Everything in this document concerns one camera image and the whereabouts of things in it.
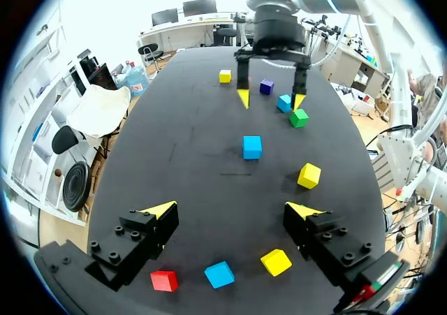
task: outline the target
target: bolt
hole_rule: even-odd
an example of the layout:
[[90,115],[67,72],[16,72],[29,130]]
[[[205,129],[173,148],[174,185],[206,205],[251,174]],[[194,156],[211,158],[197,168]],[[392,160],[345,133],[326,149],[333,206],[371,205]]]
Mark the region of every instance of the bolt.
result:
[[132,231],[131,238],[132,240],[139,240],[140,239],[140,233],[138,231]]
[[356,256],[352,252],[346,252],[342,258],[345,264],[349,264]]
[[93,252],[97,252],[97,251],[100,249],[100,247],[99,247],[99,243],[98,243],[96,240],[92,240],[92,241],[90,242],[90,249],[91,249]]
[[119,254],[117,254],[115,251],[112,251],[109,253],[109,261],[113,264],[119,263],[121,258],[119,257]]
[[122,235],[124,233],[124,229],[122,226],[115,226],[115,233],[117,235]]
[[57,267],[57,265],[55,265],[55,264],[51,264],[51,265],[50,265],[50,271],[51,271],[51,273],[56,273],[58,269],[59,269],[59,268]]
[[362,246],[362,251],[363,252],[370,252],[372,249],[372,244],[371,243],[364,243],[364,245]]
[[322,237],[324,240],[330,240],[332,238],[332,233],[324,233]]

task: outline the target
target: computer monitor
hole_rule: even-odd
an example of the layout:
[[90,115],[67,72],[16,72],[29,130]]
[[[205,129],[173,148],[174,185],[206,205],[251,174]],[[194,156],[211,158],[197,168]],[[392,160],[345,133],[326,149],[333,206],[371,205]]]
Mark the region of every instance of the computer monitor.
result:
[[176,23],[179,21],[179,15],[177,14],[177,8],[159,11],[152,14],[152,26],[156,26],[163,23]]
[[216,12],[217,9],[215,0],[197,0],[183,2],[183,13],[185,17]]

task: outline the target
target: blue cube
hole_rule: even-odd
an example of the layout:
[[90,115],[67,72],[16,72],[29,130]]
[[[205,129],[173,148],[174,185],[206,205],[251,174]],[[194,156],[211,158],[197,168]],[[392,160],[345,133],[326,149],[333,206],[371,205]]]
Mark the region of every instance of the blue cube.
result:
[[242,143],[242,152],[244,159],[246,160],[259,159],[263,153],[261,137],[258,135],[246,135]]
[[205,275],[211,283],[212,288],[216,289],[235,282],[235,276],[231,272],[226,261],[209,266],[205,270]]
[[273,91],[274,82],[269,80],[262,80],[259,87],[259,92],[264,95],[270,95]]
[[289,95],[283,95],[278,98],[277,107],[282,112],[291,111],[291,97]]

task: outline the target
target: black table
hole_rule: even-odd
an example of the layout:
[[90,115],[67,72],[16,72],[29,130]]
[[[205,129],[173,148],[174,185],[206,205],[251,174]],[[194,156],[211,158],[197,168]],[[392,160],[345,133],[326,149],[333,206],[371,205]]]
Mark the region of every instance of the black table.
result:
[[[385,226],[371,162],[319,71],[308,74],[305,128],[294,129],[276,108],[278,96],[291,93],[293,70],[260,60],[250,63],[245,110],[235,88],[234,51],[176,54],[141,96],[105,165],[89,240],[107,235],[122,212],[176,200],[180,225],[165,250],[118,293],[169,314],[329,314],[342,290],[302,259],[282,226],[284,203],[340,213],[378,257]],[[232,70],[230,85],[219,84],[221,69]],[[270,96],[259,93],[263,78],[275,83]],[[242,158],[244,135],[262,138],[260,160]],[[307,162],[322,169],[312,190],[296,184]],[[273,249],[283,249],[293,264],[278,277],[260,261]],[[227,261],[235,283],[214,290],[203,271],[220,261]],[[154,291],[149,274],[156,270],[176,271],[179,289]]]

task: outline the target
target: white desk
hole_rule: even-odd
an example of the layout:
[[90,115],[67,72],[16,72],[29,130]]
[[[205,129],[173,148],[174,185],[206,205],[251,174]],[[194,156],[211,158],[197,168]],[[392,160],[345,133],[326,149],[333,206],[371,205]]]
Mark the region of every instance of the white desk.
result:
[[[332,47],[332,43],[322,41],[319,49],[312,55],[312,61],[317,62],[324,58]],[[320,70],[329,81],[359,89],[374,98],[380,94],[382,85],[388,79],[379,68],[343,43],[339,45],[334,55],[321,65]],[[366,84],[355,81],[358,71],[368,76]]]
[[213,25],[235,25],[230,18],[208,18],[199,20],[196,16],[192,20],[182,20],[176,23],[160,24],[143,32],[138,37],[137,46],[150,43],[159,45],[164,52],[178,50],[179,48],[195,47],[201,43],[212,45]]

